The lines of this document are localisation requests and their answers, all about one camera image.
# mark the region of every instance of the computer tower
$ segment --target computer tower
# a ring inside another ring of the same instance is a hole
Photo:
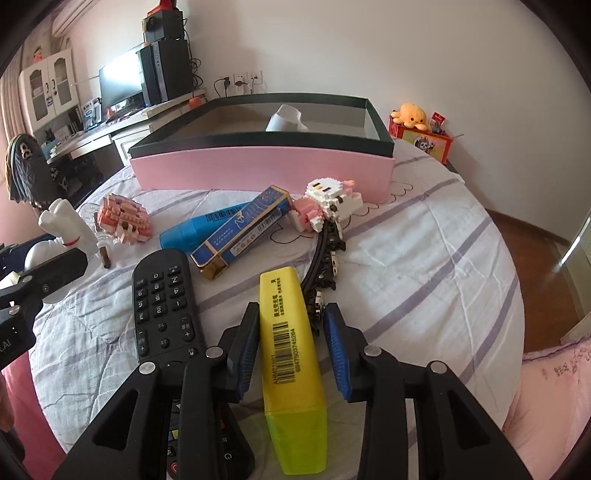
[[[141,64],[142,91],[146,106],[153,106],[162,103],[160,95],[160,86],[158,85],[158,75],[156,74],[156,65],[154,64],[154,52],[152,45],[140,49],[138,52],[139,62]]]
[[[161,101],[167,102],[193,91],[193,72],[186,40],[152,43],[154,67]]]

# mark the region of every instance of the cabinet door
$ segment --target cabinet door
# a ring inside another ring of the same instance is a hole
[[[47,59],[47,68],[56,115],[61,115],[78,105],[78,93],[73,85],[76,81],[72,68],[72,52],[64,50],[52,55]]]
[[[45,61],[23,70],[19,77],[19,90],[25,121],[29,133],[33,134],[56,117]]]
[[[129,149],[140,140],[146,138],[149,134],[150,128],[147,125],[143,125],[139,128],[134,128],[123,134],[113,137],[113,142],[117,146],[117,151],[119,152],[119,156],[121,157],[121,161],[125,167],[131,165],[131,155],[129,155]]]

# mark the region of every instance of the black speaker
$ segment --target black speaker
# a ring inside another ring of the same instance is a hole
[[[179,10],[159,10],[144,18],[146,42],[184,38],[183,13]]]

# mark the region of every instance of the stuffed toy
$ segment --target stuffed toy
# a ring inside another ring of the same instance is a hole
[[[422,132],[430,130],[427,125],[427,114],[421,107],[413,103],[403,103],[400,106],[400,111],[393,111],[391,117],[395,124],[404,125],[406,128],[416,128]]]

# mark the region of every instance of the air conditioner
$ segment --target air conditioner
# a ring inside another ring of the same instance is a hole
[[[62,37],[68,28],[84,15],[94,4],[100,0],[70,0],[66,2],[62,10],[56,15],[53,21],[51,33],[54,37]]]

